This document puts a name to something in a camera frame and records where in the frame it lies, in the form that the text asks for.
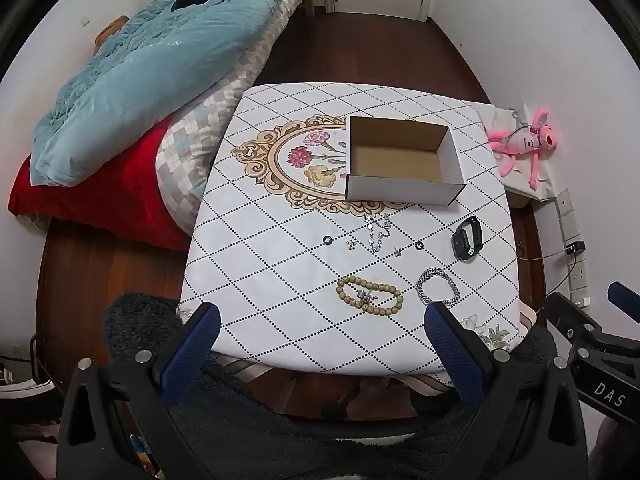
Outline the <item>black smart watch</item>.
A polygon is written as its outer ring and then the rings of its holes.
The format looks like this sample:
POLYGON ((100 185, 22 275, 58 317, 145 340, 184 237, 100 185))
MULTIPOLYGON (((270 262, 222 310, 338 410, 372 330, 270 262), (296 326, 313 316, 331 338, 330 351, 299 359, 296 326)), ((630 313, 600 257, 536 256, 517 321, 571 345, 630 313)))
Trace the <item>black smart watch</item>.
POLYGON ((478 256, 484 247, 480 220, 475 216, 463 220, 452 234, 451 246, 458 260, 468 261, 478 256))

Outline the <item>white cardboard box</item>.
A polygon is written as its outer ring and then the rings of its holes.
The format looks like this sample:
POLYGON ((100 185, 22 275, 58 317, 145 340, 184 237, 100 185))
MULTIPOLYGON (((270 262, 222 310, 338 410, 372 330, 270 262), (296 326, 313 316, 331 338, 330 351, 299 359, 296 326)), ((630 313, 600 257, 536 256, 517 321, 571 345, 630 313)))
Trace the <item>white cardboard box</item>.
POLYGON ((464 190, 460 153, 449 127, 350 116, 345 198, 449 206, 464 190))

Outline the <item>black charger plug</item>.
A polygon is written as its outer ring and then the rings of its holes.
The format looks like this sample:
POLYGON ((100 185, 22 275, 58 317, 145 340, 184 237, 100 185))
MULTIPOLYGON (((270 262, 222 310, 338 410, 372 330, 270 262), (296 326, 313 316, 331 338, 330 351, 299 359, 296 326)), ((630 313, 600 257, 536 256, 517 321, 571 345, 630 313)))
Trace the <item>black charger plug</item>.
POLYGON ((586 243, 583 240, 575 240, 567 244, 564 250, 568 256, 577 257, 586 251, 586 243))

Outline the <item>white patterned tablecloth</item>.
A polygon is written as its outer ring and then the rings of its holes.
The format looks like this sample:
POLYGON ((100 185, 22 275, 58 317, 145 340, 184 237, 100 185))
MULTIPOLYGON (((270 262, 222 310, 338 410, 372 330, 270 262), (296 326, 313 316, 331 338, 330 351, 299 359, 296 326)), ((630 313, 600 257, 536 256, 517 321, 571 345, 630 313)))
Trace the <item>white patterned tablecloth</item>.
POLYGON ((441 378, 423 328, 427 299, 454 300, 454 315, 490 348, 515 348, 526 328, 512 222, 472 105, 346 82, 247 90, 209 175, 179 315, 210 302, 217 353, 303 372, 441 378), (449 127, 464 190, 446 207, 346 202, 352 115, 449 127), (451 237, 471 216, 484 247, 461 261, 451 237))

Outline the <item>red blanket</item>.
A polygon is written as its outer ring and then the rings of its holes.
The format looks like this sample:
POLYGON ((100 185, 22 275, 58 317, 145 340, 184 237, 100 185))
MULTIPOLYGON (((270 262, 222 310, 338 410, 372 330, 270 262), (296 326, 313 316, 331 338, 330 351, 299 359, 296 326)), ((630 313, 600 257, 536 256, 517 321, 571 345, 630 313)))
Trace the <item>red blanket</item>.
POLYGON ((165 207, 155 170, 157 149, 169 124, 170 119, 165 118, 72 188, 32 185, 30 160, 26 159, 14 181, 9 212, 73 221, 126 240, 184 252, 190 238, 165 207))

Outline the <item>checkered bed sheet mattress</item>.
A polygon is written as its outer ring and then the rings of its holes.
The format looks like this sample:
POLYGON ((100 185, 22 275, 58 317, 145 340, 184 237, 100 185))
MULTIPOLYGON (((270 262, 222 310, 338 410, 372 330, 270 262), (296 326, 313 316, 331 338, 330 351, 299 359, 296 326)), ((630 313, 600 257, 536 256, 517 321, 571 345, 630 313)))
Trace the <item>checkered bed sheet mattress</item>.
POLYGON ((216 84, 172 116, 155 157, 160 198, 176 226, 193 233, 210 167, 244 91, 303 0, 280 0, 258 38, 216 84))

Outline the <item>pink panther plush toy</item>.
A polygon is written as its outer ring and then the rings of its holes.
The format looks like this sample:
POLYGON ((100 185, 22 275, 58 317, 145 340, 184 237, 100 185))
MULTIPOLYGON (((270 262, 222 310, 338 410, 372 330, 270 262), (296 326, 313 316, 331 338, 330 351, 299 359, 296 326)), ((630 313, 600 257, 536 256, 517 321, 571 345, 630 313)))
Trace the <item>pink panther plush toy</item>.
POLYGON ((528 184, 536 191, 541 155, 552 152, 558 146, 556 134, 549 124, 549 111, 539 107, 530 122, 523 122, 516 110, 512 112, 512 117, 516 121, 516 127, 512 131, 487 131, 489 147, 496 159, 506 159, 506 163, 499 169, 502 178, 510 174, 518 158, 528 158, 528 184))

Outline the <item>light blue duvet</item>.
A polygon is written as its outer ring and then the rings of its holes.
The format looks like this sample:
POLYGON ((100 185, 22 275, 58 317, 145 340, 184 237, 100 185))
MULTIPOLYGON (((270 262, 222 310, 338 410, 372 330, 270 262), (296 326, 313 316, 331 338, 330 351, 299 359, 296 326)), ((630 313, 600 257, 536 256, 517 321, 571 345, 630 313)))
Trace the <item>light blue duvet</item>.
POLYGON ((33 186, 74 186, 217 82, 281 0, 150 0, 61 87, 34 131, 33 186))

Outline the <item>brown plush toy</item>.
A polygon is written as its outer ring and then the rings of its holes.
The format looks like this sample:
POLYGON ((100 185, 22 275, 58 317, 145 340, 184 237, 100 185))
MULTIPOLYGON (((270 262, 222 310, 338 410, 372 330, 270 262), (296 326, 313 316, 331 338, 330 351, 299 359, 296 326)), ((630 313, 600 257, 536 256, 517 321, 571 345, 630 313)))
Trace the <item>brown plush toy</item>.
POLYGON ((129 18, 127 15, 121 15, 102 29, 98 33, 98 36, 94 38, 93 54, 97 54, 104 42, 111 36, 115 35, 116 32, 119 32, 128 21, 129 18))

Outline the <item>white wall sockets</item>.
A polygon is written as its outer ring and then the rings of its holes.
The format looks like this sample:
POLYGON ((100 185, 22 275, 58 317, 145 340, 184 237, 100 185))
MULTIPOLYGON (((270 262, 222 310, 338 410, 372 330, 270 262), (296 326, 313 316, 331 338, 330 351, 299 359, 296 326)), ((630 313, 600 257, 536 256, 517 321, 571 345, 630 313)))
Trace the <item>white wall sockets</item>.
POLYGON ((586 242, 582 238, 575 206, 568 188, 559 192, 555 205, 567 256, 568 278, 566 280, 570 301, 579 309, 588 310, 591 294, 586 266, 586 242))

